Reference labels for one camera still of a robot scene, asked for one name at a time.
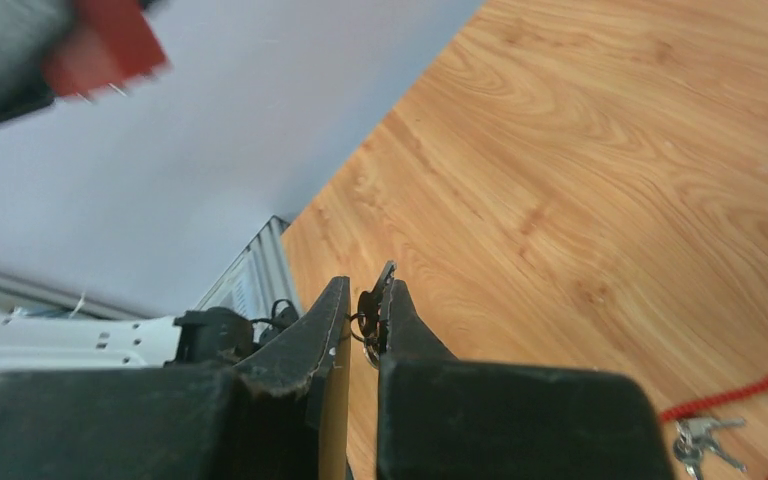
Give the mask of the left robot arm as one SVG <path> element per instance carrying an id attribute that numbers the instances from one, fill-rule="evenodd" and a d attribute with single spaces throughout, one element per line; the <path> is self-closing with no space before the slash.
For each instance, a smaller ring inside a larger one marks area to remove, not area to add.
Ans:
<path id="1" fill-rule="evenodd" d="M 0 371 L 171 361 L 178 316 L 271 218 L 240 1 L 179 1 L 160 16 L 175 66 L 125 100 L 63 103 L 0 133 L 0 253 L 58 284 L 135 301 L 134 318 L 0 311 Z"/>

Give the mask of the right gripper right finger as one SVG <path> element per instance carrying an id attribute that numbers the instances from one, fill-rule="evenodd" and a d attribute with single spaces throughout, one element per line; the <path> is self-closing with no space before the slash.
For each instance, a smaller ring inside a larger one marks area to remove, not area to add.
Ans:
<path id="1" fill-rule="evenodd" d="M 380 479 L 670 479 L 654 408 L 631 378 L 458 359 L 405 282 L 385 291 Z"/>

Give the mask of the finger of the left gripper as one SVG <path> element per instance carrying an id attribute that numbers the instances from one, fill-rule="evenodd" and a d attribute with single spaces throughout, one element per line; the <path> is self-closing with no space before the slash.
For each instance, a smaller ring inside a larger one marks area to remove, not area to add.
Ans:
<path id="1" fill-rule="evenodd" d="M 0 105 L 29 81 L 75 22 L 69 1 L 0 1 Z"/>

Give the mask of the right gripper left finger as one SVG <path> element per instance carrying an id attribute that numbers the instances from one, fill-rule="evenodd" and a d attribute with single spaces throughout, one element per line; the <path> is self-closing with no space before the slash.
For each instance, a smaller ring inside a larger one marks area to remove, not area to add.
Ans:
<path id="1" fill-rule="evenodd" d="M 221 307 L 0 312 L 0 479 L 347 479 L 350 284 L 263 346 Z"/>

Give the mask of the silver keys of lock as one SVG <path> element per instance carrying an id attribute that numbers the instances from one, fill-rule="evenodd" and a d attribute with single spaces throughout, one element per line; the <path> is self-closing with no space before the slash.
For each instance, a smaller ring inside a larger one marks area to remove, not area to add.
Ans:
<path id="1" fill-rule="evenodd" d="M 351 336 L 362 344 L 368 363 L 376 370 L 380 367 L 380 356 L 386 350 L 386 328 L 382 326 L 381 308 L 386 288 L 393 282 L 397 264 L 388 260 L 371 290 L 363 291 L 358 299 L 356 312 L 349 317 L 359 332 Z"/>
<path id="2" fill-rule="evenodd" d="M 674 458 L 685 468 L 687 474 L 696 480 L 702 480 L 702 462 L 706 453 L 712 453 L 741 473 L 747 466 L 727 453 L 714 437 L 717 430 L 738 428 L 746 425 L 743 418 L 718 419 L 715 417 L 691 417 L 675 422 L 677 438 L 673 441 Z"/>

